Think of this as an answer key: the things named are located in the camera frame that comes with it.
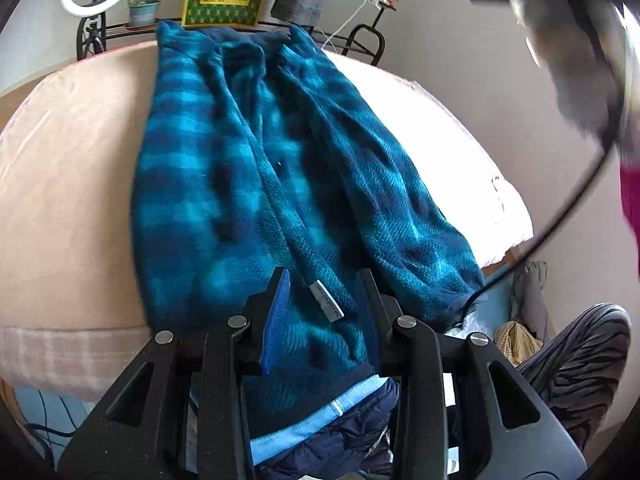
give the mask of gray pants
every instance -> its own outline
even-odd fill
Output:
[[[580,449],[595,435],[613,402],[630,330],[625,309],[598,304],[518,366]]]

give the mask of clothing label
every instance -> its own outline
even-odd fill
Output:
[[[326,290],[320,280],[315,280],[315,282],[309,285],[309,288],[311,289],[311,293],[314,295],[314,298],[316,298],[316,301],[319,303],[324,315],[329,320],[329,323],[333,323],[334,321],[338,321],[340,318],[344,317],[344,313],[338,304],[335,303],[334,298],[332,298],[329,291]]]

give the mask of magenta clothing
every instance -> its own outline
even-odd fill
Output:
[[[620,166],[620,198],[622,211],[636,234],[640,254],[640,168]]]

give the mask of mattress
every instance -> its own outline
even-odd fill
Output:
[[[436,99],[328,56],[398,138],[480,266],[532,236],[521,197]],[[0,136],[0,376],[11,384],[97,400],[146,340],[129,200],[156,57],[150,41],[55,72]]]

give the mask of blue plaid garment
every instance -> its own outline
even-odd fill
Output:
[[[245,381],[252,437],[305,418],[371,374],[350,294],[382,293],[444,331],[482,273],[414,165],[299,28],[158,27],[159,69],[132,197],[149,325],[206,330],[289,269],[274,369]],[[320,280],[345,317],[330,324]]]

